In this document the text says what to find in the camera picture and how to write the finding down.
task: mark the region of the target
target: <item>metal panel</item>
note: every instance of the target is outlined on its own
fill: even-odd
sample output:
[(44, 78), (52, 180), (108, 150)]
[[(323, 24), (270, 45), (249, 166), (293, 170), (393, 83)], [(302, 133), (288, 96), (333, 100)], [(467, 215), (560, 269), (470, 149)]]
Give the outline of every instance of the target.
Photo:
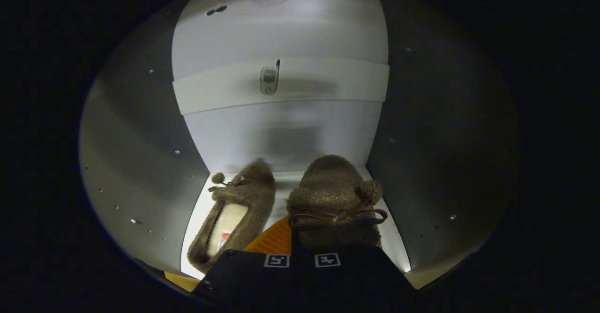
[(380, 0), (390, 82), (367, 161), (413, 270), (477, 249), (513, 196), (517, 115), (508, 87), (458, 27), (417, 0)]
[(172, 87), (173, 31), (188, 1), (152, 16), (114, 51), (88, 95), (79, 149), (84, 185), (105, 229), (131, 256), (177, 274), (209, 174)]

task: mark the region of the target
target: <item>slipper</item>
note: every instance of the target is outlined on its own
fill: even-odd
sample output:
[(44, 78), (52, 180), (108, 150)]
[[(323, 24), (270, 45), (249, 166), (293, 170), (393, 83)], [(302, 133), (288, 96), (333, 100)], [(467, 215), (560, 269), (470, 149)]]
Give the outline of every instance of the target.
[(218, 173), (208, 189), (216, 204), (188, 250), (192, 266), (206, 273), (227, 249), (243, 250), (263, 231), (275, 202), (275, 179), (269, 166), (256, 161), (229, 183)]
[(363, 181), (345, 158), (323, 156), (308, 167), (300, 186), (289, 195), (290, 227), (298, 230), (311, 253), (330, 253), (343, 246), (381, 247), (376, 225), (388, 214), (373, 209), (381, 197), (381, 185)]

